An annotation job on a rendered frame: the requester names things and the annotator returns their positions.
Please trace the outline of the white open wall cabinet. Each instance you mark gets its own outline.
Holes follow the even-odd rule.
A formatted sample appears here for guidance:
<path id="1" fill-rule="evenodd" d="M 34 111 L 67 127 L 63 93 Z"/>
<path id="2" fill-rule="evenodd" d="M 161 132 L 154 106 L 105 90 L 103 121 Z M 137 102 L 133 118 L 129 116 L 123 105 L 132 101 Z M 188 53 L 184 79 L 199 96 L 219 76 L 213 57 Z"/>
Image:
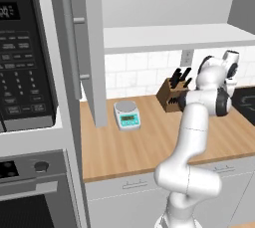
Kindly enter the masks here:
<path id="1" fill-rule="evenodd" d="M 103 0 L 108 54 L 255 45 L 227 23 L 233 0 Z"/>

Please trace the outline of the black oven knob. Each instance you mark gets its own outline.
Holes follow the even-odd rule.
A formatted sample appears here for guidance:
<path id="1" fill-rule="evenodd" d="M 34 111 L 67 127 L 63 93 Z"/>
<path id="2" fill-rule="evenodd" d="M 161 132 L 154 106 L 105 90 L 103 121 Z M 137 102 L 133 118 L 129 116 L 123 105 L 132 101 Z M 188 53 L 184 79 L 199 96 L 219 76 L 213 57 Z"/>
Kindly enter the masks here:
<path id="1" fill-rule="evenodd" d="M 49 168 L 49 163 L 47 161 L 38 161 L 34 164 L 34 168 L 36 172 L 46 172 Z"/>

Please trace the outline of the grey open cabinet door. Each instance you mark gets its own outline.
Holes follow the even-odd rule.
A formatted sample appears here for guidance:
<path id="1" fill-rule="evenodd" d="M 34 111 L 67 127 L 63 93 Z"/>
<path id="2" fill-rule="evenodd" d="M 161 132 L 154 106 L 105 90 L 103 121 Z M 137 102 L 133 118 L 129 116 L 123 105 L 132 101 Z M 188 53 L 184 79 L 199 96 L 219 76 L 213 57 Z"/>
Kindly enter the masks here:
<path id="1" fill-rule="evenodd" d="M 63 0 L 52 2 L 69 113 L 75 118 L 80 101 L 74 92 Z M 72 0 L 72 8 L 74 17 L 85 19 L 84 24 L 75 26 L 80 74 L 90 75 L 81 81 L 82 97 L 88 100 L 95 126 L 105 126 L 108 118 L 102 0 Z"/>

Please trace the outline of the wooden knife block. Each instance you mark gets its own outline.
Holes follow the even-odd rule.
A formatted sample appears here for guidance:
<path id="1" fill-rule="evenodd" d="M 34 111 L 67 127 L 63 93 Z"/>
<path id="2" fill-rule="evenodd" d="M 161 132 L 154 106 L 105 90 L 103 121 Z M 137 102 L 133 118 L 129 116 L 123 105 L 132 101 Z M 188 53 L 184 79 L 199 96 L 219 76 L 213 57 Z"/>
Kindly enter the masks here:
<path id="1" fill-rule="evenodd" d="M 166 78 L 157 94 L 155 95 L 166 113 L 179 112 L 178 98 L 188 88 L 184 87 L 185 81 L 179 82 L 175 89 L 171 87 L 170 78 Z"/>

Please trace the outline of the black microwave oven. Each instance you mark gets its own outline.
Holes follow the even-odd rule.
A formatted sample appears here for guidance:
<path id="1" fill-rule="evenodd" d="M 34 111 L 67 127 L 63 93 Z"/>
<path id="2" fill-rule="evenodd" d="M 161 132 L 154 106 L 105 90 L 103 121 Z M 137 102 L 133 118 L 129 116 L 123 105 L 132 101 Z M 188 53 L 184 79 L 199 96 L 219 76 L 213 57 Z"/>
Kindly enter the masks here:
<path id="1" fill-rule="evenodd" d="M 0 133 L 51 127 L 57 106 L 39 0 L 0 0 Z"/>

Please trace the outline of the grey built-in oven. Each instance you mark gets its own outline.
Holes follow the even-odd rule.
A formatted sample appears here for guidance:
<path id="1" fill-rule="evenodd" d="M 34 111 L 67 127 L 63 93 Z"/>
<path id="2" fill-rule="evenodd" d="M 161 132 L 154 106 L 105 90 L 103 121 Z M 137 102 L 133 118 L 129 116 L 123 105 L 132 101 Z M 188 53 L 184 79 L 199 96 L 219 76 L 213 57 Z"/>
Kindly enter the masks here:
<path id="1" fill-rule="evenodd" d="M 47 161 L 46 172 L 34 164 Z M 0 201 L 0 228 L 82 228 L 65 150 L 0 157 L 0 196 L 58 182 L 54 193 Z"/>

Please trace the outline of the grey drawer front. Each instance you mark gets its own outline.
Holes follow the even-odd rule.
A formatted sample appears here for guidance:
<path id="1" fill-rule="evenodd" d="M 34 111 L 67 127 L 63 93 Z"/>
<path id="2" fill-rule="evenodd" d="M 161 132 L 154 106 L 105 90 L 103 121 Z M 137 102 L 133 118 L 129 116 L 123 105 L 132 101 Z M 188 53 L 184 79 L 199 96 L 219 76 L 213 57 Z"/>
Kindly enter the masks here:
<path id="1" fill-rule="evenodd" d="M 123 190 L 123 185 L 127 181 L 133 183 L 139 180 L 147 181 L 147 186 Z M 134 198 L 138 200 L 155 197 L 158 199 L 159 197 L 165 198 L 168 195 L 167 191 L 156 185 L 152 172 L 87 182 L 85 187 L 90 202 L 117 198 Z"/>
<path id="2" fill-rule="evenodd" d="M 237 178 L 247 181 L 255 170 L 255 157 L 242 157 L 217 162 L 199 164 L 199 168 L 218 173 L 222 178 Z"/>

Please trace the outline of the grey wall outlet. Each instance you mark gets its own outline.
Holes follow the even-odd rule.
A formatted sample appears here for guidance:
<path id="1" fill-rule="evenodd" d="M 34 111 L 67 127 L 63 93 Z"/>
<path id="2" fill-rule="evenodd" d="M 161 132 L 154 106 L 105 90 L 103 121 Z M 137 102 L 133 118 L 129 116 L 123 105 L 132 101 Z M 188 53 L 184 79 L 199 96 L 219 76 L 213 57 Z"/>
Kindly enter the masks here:
<path id="1" fill-rule="evenodd" d="M 180 66 L 188 67 L 192 64 L 193 50 L 183 50 L 181 54 Z"/>

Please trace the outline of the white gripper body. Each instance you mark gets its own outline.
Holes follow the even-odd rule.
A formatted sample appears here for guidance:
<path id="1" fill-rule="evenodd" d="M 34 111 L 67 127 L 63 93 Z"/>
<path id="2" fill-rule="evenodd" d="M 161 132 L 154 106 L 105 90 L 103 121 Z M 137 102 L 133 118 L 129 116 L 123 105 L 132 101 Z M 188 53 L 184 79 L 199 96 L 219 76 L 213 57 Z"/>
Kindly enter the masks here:
<path id="1" fill-rule="evenodd" d="M 226 89 L 229 96 L 234 94 L 235 88 L 237 85 L 237 81 L 234 79 L 227 79 L 226 80 Z"/>

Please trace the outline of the grey tall appliance cabinet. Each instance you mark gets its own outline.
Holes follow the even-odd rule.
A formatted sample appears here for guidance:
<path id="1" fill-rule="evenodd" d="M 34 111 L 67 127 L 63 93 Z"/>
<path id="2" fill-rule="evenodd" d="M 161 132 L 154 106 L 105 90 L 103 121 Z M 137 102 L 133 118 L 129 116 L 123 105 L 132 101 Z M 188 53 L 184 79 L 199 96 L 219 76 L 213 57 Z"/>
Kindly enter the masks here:
<path id="1" fill-rule="evenodd" d="M 39 0 L 39 4 L 58 102 L 56 121 L 51 127 L 1 132 L 0 157 L 59 149 L 65 150 L 71 171 L 70 177 L 75 191 L 81 226 L 82 228 L 89 228 L 85 185 L 82 177 L 80 103 L 78 116 L 72 118 L 69 113 L 63 78 L 53 2 L 52 0 Z"/>

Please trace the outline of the teal kitchen scale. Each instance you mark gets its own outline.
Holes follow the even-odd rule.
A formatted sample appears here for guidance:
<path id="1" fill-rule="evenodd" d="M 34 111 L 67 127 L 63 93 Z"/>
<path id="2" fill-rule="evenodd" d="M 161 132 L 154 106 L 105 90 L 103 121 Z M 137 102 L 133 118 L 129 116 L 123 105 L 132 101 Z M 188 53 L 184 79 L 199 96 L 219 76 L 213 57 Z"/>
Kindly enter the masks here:
<path id="1" fill-rule="evenodd" d="M 119 130 L 140 129 L 139 110 L 134 101 L 119 101 L 114 103 L 114 115 Z"/>

